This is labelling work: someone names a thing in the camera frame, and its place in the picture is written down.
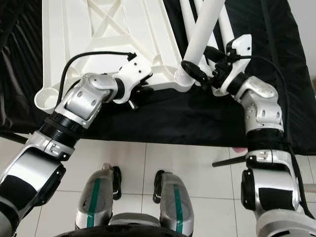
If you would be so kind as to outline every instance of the black fabric table cover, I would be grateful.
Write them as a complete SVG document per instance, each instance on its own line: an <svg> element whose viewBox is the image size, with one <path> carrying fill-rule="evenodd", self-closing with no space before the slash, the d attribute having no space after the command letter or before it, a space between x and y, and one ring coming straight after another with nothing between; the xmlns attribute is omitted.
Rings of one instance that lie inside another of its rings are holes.
<svg viewBox="0 0 316 237"><path fill-rule="evenodd" d="M164 0L182 56L188 42L179 0ZM294 150L316 154L316 101L298 28L286 0L227 0L236 37L252 34L253 55L273 60L285 76L290 99L290 129ZM215 36L220 45L219 28ZM42 87L41 1L0 2L0 131L29 133L46 114L33 99ZM273 69L252 60L246 72L284 93ZM138 99L132 111L114 103L102 107L85 138L246 147L244 111L230 96L214 97L193 87L187 93L156 91Z"/></svg>

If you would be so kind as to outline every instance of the white tile floor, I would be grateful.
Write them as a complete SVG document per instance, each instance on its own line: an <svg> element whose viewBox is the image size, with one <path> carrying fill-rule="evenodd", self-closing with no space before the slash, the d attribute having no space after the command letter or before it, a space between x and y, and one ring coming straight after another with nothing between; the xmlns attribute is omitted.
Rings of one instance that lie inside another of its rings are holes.
<svg viewBox="0 0 316 237"><path fill-rule="evenodd" d="M22 145L0 138L0 171ZM81 140L58 191L48 204L37 207L18 228L18 236L52 237L74 229L76 206L89 176L109 162L122 170L122 198L114 214L142 212L159 217L153 203L153 182L159 169L180 176L195 212L195 237L254 237L255 218L240 202L241 173L246 166L213 168L214 161L241 156L231 148ZM298 156L305 183L316 181L316 157ZM316 195L307 194L316 215Z"/></svg>

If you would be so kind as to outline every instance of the green stripe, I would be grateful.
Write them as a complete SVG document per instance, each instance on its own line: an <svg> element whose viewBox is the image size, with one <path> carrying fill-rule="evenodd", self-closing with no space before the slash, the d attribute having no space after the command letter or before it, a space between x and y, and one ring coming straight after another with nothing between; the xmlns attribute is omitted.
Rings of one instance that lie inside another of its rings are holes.
<svg viewBox="0 0 316 237"><path fill-rule="evenodd" d="M182 205L181 205L181 197L179 188L177 185L173 185L174 188L174 199L176 203L176 214L177 214L177 226L176 226L176 232L182 233L182 227L183 227L183 212L182 212Z"/></svg>
<svg viewBox="0 0 316 237"><path fill-rule="evenodd" d="M89 206L87 228L94 227L94 213L95 213L95 207L97 206L99 188L100 188L100 179L96 179L94 182L94 187L92 190L92 196L91 196L91 201L90 201L90 206Z"/></svg>

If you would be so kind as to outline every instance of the white wall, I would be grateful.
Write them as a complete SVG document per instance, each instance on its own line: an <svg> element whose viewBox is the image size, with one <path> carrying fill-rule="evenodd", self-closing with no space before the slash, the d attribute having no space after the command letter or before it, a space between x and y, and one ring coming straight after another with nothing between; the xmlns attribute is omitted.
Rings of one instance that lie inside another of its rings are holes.
<svg viewBox="0 0 316 237"><path fill-rule="evenodd" d="M316 0L288 0L301 36L311 79L316 80Z"/></svg>

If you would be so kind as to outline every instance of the black cloth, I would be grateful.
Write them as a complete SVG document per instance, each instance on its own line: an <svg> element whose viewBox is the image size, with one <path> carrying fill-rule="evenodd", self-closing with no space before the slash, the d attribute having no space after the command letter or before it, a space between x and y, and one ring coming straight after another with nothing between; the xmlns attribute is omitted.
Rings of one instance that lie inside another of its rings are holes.
<svg viewBox="0 0 316 237"><path fill-rule="evenodd" d="M179 0L164 0L183 56L188 45ZM252 34L253 55L273 60L285 76L290 99L290 129L294 150L316 154L316 101L298 28L286 0L227 0L236 37ZM219 28L215 36L221 49ZM42 86L41 1L0 2L0 131L33 132L45 114L33 98ZM252 60L246 69L284 93L266 63ZM138 99L140 109L106 104L85 138L246 147L244 111L230 96L214 97L193 87L187 93L155 91Z"/></svg>

